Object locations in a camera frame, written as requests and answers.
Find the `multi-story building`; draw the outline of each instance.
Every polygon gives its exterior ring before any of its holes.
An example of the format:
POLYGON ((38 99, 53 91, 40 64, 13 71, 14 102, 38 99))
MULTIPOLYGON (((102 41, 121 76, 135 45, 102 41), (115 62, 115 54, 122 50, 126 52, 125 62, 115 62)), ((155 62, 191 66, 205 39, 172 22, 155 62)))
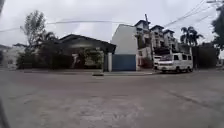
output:
POLYGON ((134 26, 120 24, 111 40, 112 44, 117 45, 115 54, 136 55, 143 63, 150 64, 153 55, 169 54, 177 50, 178 42, 173 31, 163 31, 164 27, 159 25, 149 28, 149 24, 144 20, 134 26))
POLYGON ((178 51, 179 50, 178 41, 173 36, 174 31, 167 29, 163 32, 163 34, 166 46, 171 48, 173 51, 178 51))
POLYGON ((164 27, 156 25, 150 29, 151 41, 154 48, 165 47, 165 41, 163 36, 164 27))

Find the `asphalt road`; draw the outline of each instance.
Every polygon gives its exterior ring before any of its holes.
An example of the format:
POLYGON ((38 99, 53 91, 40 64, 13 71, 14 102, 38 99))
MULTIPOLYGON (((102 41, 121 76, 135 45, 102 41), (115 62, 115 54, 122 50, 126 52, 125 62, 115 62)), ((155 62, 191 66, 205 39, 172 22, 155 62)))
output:
POLYGON ((12 128, 224 128, 224 72, 93 77, 0 71, 12 128))

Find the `sidewalk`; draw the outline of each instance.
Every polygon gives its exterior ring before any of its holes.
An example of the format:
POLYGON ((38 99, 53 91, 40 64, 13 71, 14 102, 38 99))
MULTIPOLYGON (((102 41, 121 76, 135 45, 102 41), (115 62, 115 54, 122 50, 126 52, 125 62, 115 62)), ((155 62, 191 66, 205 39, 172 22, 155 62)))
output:
POLYGON ((81 70, 81 69, 66 69, 66 70, 41 70, 41 69, 23 69, 23 70, 9 70, 23 73, 43 73, 43 74, 58 74, 58 75, 92 75, 93 73, 99 73, 101 70, 81 70))
POLYGON ((120 72, 102 72, 102 70, 83 70, 83 69, 66 69, 66 70, 40 70, 40 69, 24 69, 24 70, 9 70, 7 71, 23 72, 23 73, 43 73, 43 74, 58 74, 58 75, 91 75, 91 76, 147 76, 157 72, 153 70, 144 71, 120 71, 120 72))
POLYGON ((148 76, 154 75, 157 72, 153 70, 145 71, 121 71, 121 72, 103 72, 103 73, 94 73, 93 76, 148 76))

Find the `sky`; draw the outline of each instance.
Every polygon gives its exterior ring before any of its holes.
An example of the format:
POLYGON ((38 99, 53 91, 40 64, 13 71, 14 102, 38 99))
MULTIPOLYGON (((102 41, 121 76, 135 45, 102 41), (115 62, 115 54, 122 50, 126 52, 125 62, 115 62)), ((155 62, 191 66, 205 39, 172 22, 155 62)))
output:
MULTIPOLYGON (((45 14, 48 23, 57 21, 114 21, 134 25, 144 20, 145 14, 153 25, 166 25, 185 15, 201 0, 6 0, 0 17, 0 31, 23 26, 25 17, 39 10, 45 14)), ((175 23, 168 28, 175 31, 179 39, 181 27, 194 26, 204 35, 200 42, 213 39, 211 22, 216 18, 215 6, 204 3, 199 11, 210 7, 198 14, 175 23)), ((47 25, 48 31, 53 31, 58 37, 68 34, 80 34, 108 41, 117 28, 117 23, 73 23, 47 25)), ((13 45, 27 43, 20 29, 0 32, 0 43, 13 45)))

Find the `white van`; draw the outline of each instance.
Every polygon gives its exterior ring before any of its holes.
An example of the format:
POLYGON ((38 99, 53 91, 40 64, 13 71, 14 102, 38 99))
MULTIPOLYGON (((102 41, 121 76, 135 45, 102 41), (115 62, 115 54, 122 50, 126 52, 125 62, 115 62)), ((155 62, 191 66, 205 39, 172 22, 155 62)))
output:
POLYGON ((162 56, 154 56, 154 69, 157 70, 159 66, 159 60, 162 56))
POLYGON ((158 70, 166 71, 193 71, 193 57, 189 54, 174 53, 172 55, 165 55, 158 62, 158 70))

